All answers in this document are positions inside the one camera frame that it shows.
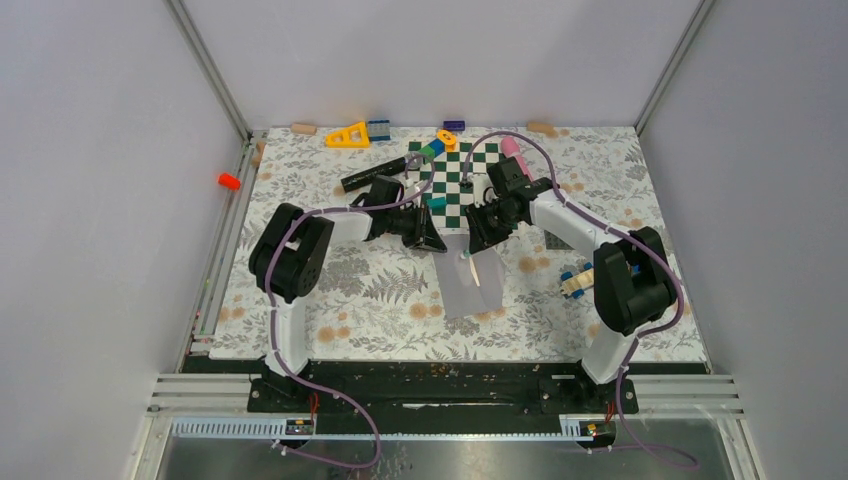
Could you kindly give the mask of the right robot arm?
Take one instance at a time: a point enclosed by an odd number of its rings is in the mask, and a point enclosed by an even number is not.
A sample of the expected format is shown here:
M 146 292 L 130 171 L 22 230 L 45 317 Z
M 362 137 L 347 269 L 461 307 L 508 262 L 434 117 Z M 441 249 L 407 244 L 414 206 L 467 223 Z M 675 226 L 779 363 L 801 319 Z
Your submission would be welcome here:
M 583 410 L 597 412 L 612 400 L 610 382 L 632 357 L 639 329 L 660 319 L 681 295 L 662 240 L 650 227 L 619 230 L 567 198 L 551 179 L 530 179 L 514 158 L 489 166 L 487 176 L 482 203 L 465 211 L 470 253 L 508 240 L 525 223 L 590 258 L 602 326 L 580 362 L 586 377 L 575 382 L 573 396 Z

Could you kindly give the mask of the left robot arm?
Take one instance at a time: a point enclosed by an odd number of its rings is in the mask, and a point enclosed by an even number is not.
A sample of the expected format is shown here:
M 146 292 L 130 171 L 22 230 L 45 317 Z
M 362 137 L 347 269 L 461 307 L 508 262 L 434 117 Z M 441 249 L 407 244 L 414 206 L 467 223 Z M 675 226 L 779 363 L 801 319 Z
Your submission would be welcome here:
M 288 411 L 309 401 L 310 385 L 298 374 L 309 364 L 305 346 L 305 298 L 317 285 L 328 251 L 339 243 L 367 242 L 395 235 L 412 250 L 445 253 L 429 206 L 403 197 L 405 186 L 379 175 L 351 205 L 306 211 L 278 206 L 249 257 L 249 271 L 269 306 L 268 370 L 279 377 L 272 398 Z

